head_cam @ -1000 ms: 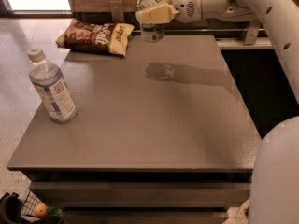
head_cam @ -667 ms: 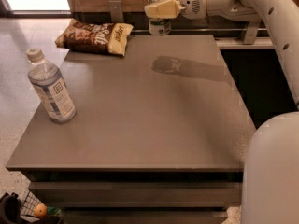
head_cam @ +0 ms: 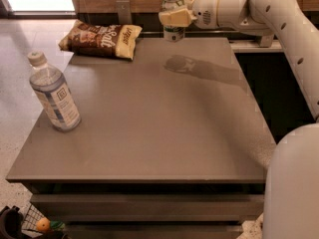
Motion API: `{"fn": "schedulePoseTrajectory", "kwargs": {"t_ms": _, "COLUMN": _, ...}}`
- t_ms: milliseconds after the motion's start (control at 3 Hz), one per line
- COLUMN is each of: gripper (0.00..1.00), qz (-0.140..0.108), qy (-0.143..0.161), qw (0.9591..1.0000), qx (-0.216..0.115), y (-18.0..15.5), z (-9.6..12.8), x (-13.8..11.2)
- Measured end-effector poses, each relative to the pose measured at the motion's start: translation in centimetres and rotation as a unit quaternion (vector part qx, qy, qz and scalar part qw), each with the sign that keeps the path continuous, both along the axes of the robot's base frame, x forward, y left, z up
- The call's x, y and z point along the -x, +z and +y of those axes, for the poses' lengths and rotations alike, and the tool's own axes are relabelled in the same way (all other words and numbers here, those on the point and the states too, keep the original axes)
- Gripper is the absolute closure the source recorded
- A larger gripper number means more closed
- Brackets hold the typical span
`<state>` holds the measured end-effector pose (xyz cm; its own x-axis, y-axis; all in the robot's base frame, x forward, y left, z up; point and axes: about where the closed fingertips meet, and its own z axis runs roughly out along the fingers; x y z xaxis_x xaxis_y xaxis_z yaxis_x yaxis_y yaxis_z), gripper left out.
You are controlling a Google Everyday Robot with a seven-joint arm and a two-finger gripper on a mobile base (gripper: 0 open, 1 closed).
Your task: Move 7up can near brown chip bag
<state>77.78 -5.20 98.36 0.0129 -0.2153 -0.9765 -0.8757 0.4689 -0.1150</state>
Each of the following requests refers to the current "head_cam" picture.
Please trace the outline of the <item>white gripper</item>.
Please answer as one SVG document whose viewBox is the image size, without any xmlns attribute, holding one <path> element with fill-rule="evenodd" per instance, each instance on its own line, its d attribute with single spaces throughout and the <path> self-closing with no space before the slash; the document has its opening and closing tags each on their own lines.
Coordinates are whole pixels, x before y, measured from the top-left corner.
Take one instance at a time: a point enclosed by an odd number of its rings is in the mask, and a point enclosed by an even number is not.
<svg viewBox="0 0 319 239">
<path fill-rule="evenodd" d="M 217 28 L 219 0 L 183 0 L 183 2 L 185 6 L 159 12 L 159 21 L 164 26 L 171 27 L 186 28 L 194 22 L 194 25 L 200 29 Z"/>
</svg>

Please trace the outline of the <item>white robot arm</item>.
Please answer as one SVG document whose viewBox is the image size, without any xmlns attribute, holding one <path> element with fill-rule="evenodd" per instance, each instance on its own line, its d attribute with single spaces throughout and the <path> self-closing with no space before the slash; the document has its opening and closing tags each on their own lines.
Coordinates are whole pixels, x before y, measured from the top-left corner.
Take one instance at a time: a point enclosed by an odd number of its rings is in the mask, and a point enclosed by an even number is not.
<svg viewBox="0 0 319 239">
<path fill-rule="evenodd" d="M 163 7 L 165 27 L 230 28 L 274 35 L 289 65 L 290 78 L 275 79 L 290 108 L 293 94 L 307 107 L 311 123 L 283 135 L 268 158 L 262 239 L 319 239 L 319 31 L 297 0 L 181 0 Z"/>
</svg>

